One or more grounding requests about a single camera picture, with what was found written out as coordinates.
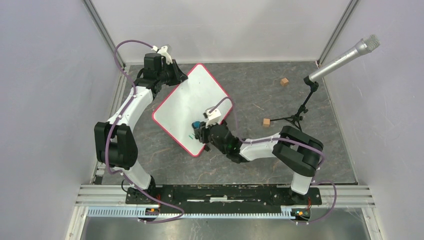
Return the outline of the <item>blue whiteboard eraser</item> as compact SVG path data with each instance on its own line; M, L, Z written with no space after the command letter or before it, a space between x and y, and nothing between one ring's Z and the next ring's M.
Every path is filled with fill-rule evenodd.
M200 121L195 121L191 124L191 126L194 130L200 129L202 127L202 123Z

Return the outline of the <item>pink framed whiteboard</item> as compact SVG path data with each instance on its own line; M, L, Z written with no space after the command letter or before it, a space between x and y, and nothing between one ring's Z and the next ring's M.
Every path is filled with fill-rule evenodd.
M187 76L153 111L152 119L188 154L198 157L205 144L195 139L192 123L205 122L204 112L228 93L202 63L196 64Z

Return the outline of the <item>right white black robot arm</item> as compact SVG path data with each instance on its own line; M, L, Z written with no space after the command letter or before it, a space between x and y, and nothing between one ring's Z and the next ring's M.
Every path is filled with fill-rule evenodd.
M318 139L286 125L274 135L250 139L232 134L225 123L206 125L192 123L195 139L212 144L232 162L248 163L265 158L277 158L293 171L289 199L302 204L309 198L309 188L324 160L324 145Z

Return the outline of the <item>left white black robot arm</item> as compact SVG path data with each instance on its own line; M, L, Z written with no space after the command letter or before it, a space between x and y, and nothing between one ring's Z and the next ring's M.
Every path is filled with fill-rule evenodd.
M138 190L137 196L145 204L156 200L156 183L138 162L133 130L164 85L177 86L187 79L175 59L167 59L160 53L147 53L144 66L132 82L132 89L122 106L107 121L94 126L97 160L105 164L109 174L122 175Z

